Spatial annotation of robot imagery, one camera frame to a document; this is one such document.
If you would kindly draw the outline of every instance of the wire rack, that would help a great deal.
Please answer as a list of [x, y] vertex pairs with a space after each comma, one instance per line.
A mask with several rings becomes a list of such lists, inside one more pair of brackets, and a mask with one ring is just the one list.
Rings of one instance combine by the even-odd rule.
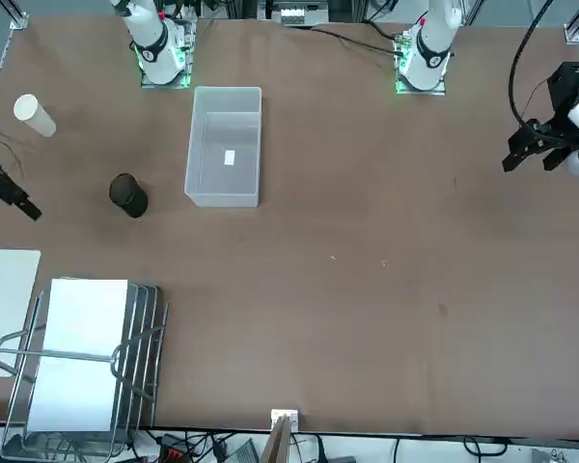
[[[36, 297], [30, 321], [22, 331], [0, 339], [0, 355], [14, 354], [14, 365], [0, 360], [0, 368], [14, 376], [14, 388], [0, 454], [27, 461], [107, 461], [132, 443], [140, 424], [152, 425], [156, 405], [159, 360], [167, 323], [168, 305], [157, 310], [160, 289], [128, 283], [123, 342], [107, 356], [42, 348], [50, 288]], [[20, 339], [20, 348], [3, 347]], [[32, 432], [28, 417], [41, 357], [108, 364], [116, 378], [109, 431]]]

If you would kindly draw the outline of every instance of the black cup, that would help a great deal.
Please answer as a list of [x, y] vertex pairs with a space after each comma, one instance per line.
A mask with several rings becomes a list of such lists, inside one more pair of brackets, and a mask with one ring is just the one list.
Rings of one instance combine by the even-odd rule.
[[131, 174], [120, 174], [112, 180], [109, 199], [134, 219], [148, 208], [148, 195]]

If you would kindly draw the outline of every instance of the white cup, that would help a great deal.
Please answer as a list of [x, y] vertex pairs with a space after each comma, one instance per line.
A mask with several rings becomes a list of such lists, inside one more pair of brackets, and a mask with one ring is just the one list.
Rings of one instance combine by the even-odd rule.
[[13, 113], [23, 123], [27, 123], [45, 137], [51, 137], [56, 131], [52, 121], [34, 95], [20, 96], [13, 107]]

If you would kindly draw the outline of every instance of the clear plastic bin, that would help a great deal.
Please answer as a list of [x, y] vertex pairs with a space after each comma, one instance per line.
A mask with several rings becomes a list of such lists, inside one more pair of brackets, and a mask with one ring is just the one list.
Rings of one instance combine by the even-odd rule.
[[198, 87], [184, 193], [199, 207], [257, 207], [262, 89]]

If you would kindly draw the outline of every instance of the white board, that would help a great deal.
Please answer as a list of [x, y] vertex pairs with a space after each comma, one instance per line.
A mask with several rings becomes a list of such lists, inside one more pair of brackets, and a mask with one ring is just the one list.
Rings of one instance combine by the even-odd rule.
[[[41, 251], [0, 249], [0, 338], [23, 328], [40, 258]], [[19, 339], [3, 347], [17, 349]], [[14, 357], [3, 354], [0, 359], [13, 365]], [[0, 376], [10, 374], [0, 368]]]

